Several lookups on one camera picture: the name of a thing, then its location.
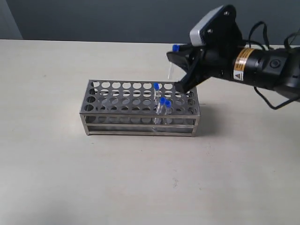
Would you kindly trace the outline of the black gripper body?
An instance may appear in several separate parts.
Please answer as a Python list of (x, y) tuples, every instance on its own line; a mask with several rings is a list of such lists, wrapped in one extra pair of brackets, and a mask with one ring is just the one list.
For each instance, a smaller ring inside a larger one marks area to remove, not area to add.
[(231, 64), (233, 56), (242, 42), (242, 33), (235, 21), (230, 36), (212, 45), (194, 46), (194, 50), (201, 49), (203, 51), (203, 66), (226, 68)]

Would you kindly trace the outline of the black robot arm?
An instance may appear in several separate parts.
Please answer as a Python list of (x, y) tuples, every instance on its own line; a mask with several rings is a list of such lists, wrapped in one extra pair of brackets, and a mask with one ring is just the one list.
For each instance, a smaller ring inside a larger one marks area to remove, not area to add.
[(253, 49), (244, 40), (229, 14), (215, 15), (201, 27), (204, 44), (179, 45), (168, 52), (168, 60), (185, 71), (175, 83), (180, 93), (186, 93), (209, 78), (275, 91), (286, 97), (286, 104), (300, 100), (300, 49)]

